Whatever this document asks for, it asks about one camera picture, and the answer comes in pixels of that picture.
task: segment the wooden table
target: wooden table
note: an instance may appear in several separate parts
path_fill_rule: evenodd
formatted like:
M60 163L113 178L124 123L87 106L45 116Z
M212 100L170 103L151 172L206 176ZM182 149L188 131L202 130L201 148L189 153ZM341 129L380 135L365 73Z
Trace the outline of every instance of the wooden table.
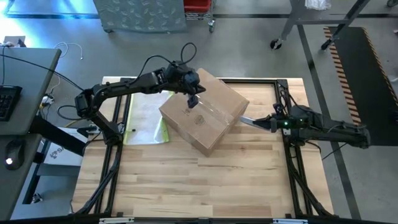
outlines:
M119 79L104 77L103 83ZM303 80L287 80L290 94L297 103L308 105ZM263 118L274 112L272 86L230 86L250 100L245 116ZM115 98L109 99L101 107L109 120L115 101ZM170 142L165 144L124 146L113 215L123 212L127 217L283 218L286 213L294 214L281 133L239 122L211 157L205 157L170 127L169 136ZM101 141L87 147L73 196L74 211L81 208L97 188L105 149ZM307 144L302 147L302 156L308 186L333 213L319 150ZM301 190L298 194L305 211ZM106 190L102 209L107 199Z

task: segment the cardboard box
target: cardboard box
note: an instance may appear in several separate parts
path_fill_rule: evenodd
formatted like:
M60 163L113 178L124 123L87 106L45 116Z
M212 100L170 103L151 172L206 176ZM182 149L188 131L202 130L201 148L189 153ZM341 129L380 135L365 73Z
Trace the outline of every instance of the cardboard box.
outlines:
M198 74L206 92L198 94L196 107L188 107L187 96L174 94L159 109L164 121L184 140L210 156L244 113L249 101L204 69L199 69Z

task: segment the clear plastic bag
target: clear plastic bag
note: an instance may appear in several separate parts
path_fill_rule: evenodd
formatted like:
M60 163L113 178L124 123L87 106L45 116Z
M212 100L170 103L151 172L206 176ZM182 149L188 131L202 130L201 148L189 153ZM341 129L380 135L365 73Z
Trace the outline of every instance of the clear plastic bag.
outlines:
M331 8L330 0L305 0L305 7L314 10L327 10Z

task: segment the computer mouse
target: computer mouse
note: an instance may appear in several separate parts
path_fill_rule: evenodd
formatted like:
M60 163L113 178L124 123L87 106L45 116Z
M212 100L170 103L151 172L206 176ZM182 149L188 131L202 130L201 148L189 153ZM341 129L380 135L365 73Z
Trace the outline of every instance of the computer mouse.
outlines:
M24 139L14 139L7 144L5 151L6 157L4 158L6 169L16 170L23 165L25 160L24 148Z

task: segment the table leg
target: table leg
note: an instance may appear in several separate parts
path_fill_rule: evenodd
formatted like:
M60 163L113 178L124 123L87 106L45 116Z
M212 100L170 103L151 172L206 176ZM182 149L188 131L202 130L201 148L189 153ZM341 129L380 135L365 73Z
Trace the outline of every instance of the table leg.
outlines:
M338 39L338 34L345 28L348 27L354 19L359 15L362 9L368 4L370 0L357 0L354 6L349 10L344 19L347 19L347 23L339 24L335 33L321 46L322 50L326 50L335 40Z

